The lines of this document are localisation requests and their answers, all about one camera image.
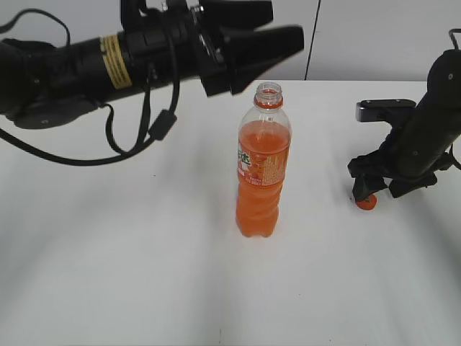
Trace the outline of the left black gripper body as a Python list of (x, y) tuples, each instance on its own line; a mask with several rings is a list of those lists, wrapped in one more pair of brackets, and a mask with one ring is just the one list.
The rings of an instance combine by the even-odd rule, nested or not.
[(145, 1), (121, 1), (120, 44), (131, 85), (120, 95), (138, 94), (176, 81), (199, 78), (207, 96), (237, 94), (237, 1), (168, 1), (161, 11)]

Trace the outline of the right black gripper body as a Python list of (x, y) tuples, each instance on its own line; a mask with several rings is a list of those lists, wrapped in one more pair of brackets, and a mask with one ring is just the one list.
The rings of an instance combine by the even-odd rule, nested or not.
[(399, 198), (435, 185), (435, 172), (450, 168), (450, 152), (433, 157), (423, 156), (420, 151), (406, 153), (398, 147), (396, 139), (387, 138), (378, 150), (353, 158), (347, 168), (354, 180), (361, 174), (383, 177), (385, 189), (393, 198)]

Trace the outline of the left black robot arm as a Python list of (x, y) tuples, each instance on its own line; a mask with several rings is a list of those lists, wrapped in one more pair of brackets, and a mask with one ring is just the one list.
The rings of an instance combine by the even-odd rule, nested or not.
[(2, 40), (2, 115), (52, 128), (175, 79), (200, 79), (207, 96), (238, 94), (304, 48), (301, 26), (270, 27), (270, 1), (122, 1), (120, 18), (117, 34), (60, 48)]

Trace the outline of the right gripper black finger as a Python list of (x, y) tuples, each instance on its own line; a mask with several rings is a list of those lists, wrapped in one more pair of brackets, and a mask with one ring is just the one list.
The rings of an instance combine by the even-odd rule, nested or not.
[(352, 194), (356, 202), (366, 200), (370, 195), (385, 189), (383, 177), (361, 174), (355, 178)]

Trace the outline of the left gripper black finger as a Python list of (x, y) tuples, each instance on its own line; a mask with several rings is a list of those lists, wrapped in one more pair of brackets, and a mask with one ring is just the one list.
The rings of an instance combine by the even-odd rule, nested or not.
[(300, 25), (266, 30), (223, 28), (223, 55), (231, 94), (239, 94), (262, 74), (303, 51), (304, 33)]
[(211, 32), (254, 34), (273, 20), (271, 1), (199, 1), (200, 27)]

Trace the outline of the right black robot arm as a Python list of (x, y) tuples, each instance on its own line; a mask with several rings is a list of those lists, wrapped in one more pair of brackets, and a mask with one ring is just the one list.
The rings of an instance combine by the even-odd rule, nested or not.
[(460, 51), (446, 50), (436, 59), (419, 102), (362, 100), (356, 119), (391, 127), (377, 150), (353, 158), (347, 166), (357, 203), (381, 190), (399, 198), (435, 185), (437, 171), (460, 167), (452, 149), (460, 137)]

